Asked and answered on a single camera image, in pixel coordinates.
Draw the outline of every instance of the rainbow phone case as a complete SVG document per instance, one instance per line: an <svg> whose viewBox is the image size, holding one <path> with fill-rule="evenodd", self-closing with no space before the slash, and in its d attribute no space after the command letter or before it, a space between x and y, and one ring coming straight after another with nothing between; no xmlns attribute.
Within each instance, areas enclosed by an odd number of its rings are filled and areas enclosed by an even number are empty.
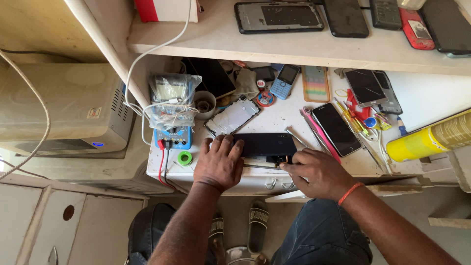
<svg viewBox="0 0 471 265"><path fill-rule="evenodd" d="M301 66L304 101L329 102L327 70L322 66Z"/></svg>

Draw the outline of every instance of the red phone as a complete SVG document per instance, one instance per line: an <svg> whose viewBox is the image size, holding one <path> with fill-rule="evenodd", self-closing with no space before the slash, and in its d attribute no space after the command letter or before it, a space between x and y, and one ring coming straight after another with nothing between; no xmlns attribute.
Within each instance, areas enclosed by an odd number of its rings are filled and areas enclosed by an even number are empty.
<svg viewBox="0 0 471 265"><path fill-rule="evenodd" d="M419 50L433 50L435 43L417 11L399 8L399 13L402 30L411 46Z"/></svg>

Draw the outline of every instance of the yellow spray can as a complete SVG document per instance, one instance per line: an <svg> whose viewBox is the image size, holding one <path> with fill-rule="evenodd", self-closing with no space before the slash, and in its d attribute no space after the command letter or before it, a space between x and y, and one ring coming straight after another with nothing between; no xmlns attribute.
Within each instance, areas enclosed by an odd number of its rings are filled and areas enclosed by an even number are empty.
<svg viewBox="0 0 471 265"><path fill-rule="evenodd" d="M428 157L471 145L471 110L458 113L386 144L396 162Z"/></svg>

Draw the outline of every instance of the pink brush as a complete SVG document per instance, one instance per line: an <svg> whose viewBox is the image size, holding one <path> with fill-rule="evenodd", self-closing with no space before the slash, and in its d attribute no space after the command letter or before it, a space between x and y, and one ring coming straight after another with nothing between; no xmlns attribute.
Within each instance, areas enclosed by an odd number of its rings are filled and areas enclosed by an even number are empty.
<svg viewBox="0 0 471 265"><path fill-rule="evenodd" d="M324 142L327 145L327 148L329 149L329 151L330 151L331 155L333 156L333 158L335 158L335 160L337 160L339 162L339 164L342 164L342 162L340 161L340 157L337 154L337 151L335 151L335 148L332 146L330 141L327 139L326 135L324 134L324 131L322 131L322 128L312 118L311 111L308 109L308 107L302 107L302 112L309 119L309 121L311 121L311 123L314 125L314 127L317 130L317 134L319 134L319 136L322 138L322 140L324 140Z"/></svg>

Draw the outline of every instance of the hand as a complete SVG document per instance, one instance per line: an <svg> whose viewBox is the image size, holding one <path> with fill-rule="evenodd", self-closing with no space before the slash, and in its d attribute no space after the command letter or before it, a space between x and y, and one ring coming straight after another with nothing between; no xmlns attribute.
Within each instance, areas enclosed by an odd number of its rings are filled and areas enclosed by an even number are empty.
<svg viewBox="0 0 471 265"><path fill-rule="evenodd" d="M294 154L293 165L281 164L309 198L339 201L356 181L332 156L308 148Z"/></svg>
<svg viewBox="0 0 471 265"><path fill-rule="evenodd" d="M239 183L244 167L244 161L240 158L244 141L238 140L231 147L233 139L232 135L218 135L214 140L211 138L203 140L193 173L194 183L210 185L220 193Z"/></svg>

